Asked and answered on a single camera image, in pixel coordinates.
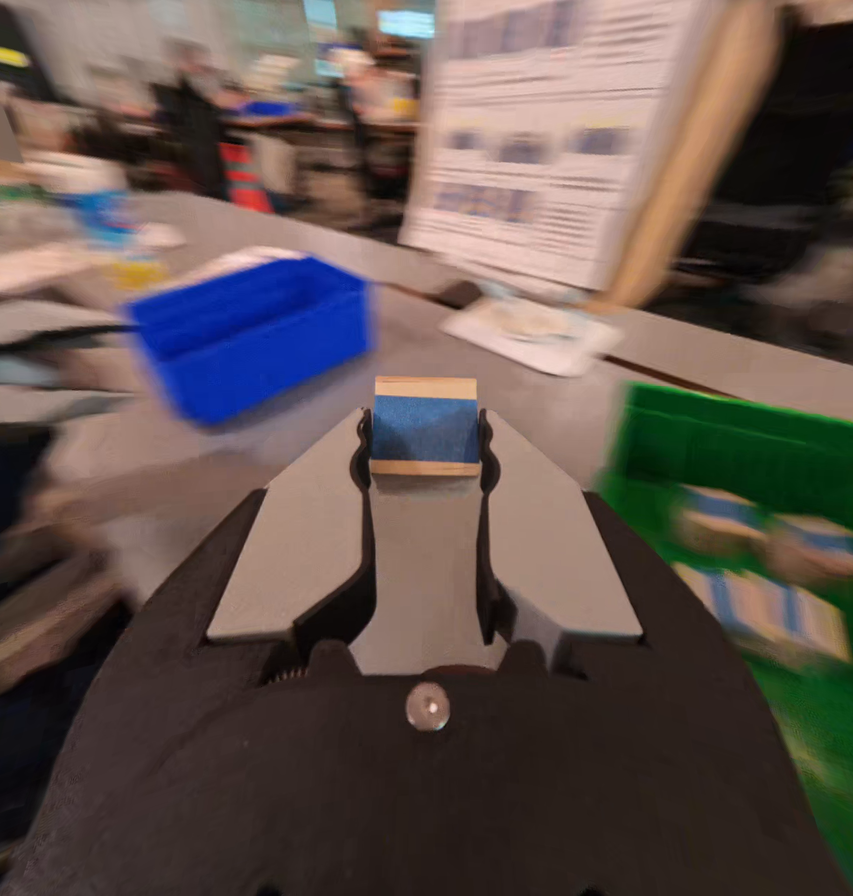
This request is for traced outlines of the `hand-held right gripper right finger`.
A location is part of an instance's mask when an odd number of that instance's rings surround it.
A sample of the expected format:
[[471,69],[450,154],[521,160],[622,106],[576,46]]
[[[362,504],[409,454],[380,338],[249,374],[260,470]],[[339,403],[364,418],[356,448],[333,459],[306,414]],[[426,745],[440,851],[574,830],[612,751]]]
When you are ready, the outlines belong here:
[[643,637],[579,483],[495,411],[478,418],[476,606],[486,644]]

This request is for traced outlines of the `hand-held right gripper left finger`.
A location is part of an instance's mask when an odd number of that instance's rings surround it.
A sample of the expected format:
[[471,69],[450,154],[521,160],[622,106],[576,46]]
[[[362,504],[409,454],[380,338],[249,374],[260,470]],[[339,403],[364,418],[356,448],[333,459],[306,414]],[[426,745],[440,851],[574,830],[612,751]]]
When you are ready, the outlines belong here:
[[376,609],[369,409],[354,409],[265,488],[207,630],[216,644],[352,644]]

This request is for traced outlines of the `blue-striped wooden cube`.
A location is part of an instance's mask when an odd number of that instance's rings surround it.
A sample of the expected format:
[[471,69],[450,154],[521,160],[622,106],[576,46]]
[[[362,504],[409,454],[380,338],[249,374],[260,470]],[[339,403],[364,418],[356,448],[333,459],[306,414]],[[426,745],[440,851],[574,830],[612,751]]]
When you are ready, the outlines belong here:
[[477,379],[377,376],[370,445],[379,476],[477,476]]

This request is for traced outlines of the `green plastic bin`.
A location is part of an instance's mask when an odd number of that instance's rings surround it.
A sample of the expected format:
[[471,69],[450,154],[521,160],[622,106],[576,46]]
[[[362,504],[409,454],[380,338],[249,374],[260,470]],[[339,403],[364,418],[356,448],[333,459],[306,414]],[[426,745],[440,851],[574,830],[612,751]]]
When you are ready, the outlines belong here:
[[[635,384],[626,394],[600,496],[673,566],[778,583],[751,550],[716,557],[679,541],[684,486],[747,499],[761,524],[793,513],[853,533],[853,423],[655,385]],[[843,613],[849,662],[767,643],[741,650],[853,888],[853,580],[810,590]]]

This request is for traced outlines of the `blue plastic bin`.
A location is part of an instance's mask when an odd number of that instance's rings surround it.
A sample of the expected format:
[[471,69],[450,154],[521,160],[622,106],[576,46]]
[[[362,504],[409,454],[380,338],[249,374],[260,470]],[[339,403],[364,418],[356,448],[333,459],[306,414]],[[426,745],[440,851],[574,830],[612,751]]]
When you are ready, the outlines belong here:
[[125,310],[174,412],[218,427],[369,352],[370,286],[304,255],[138,298]]

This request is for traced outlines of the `pile of taped cubes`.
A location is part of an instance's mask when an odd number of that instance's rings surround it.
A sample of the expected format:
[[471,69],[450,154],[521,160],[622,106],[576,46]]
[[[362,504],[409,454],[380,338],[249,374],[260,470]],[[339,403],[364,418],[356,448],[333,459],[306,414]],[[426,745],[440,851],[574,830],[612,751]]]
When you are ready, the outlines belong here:
[[712,559],[755,559],[751,569],[673,569],[745,651],[789,666],[851,665],[846,616],[818,595],[853,583],[853,531],[826,518],[776,513],[721,489],[681,485],[672,529]]

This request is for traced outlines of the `white blue yellow wipes canister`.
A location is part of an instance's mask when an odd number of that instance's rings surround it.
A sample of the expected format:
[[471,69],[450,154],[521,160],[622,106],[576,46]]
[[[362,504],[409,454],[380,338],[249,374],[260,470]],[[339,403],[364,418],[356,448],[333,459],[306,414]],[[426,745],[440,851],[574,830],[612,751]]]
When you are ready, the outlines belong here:
[[85,155],[40,151],[25,171],[73,218],[90,252],[122,289],[163,284],[167,269],[141,234],[126,174],[119,163]]

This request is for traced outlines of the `printed instruction board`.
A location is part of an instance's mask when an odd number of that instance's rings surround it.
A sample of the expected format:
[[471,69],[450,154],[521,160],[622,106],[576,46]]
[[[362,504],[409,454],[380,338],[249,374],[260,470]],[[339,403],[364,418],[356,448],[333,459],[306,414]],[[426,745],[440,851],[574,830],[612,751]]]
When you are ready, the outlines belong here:
[[639,308],[773,73],[777,2],[436,2],[401,239]]

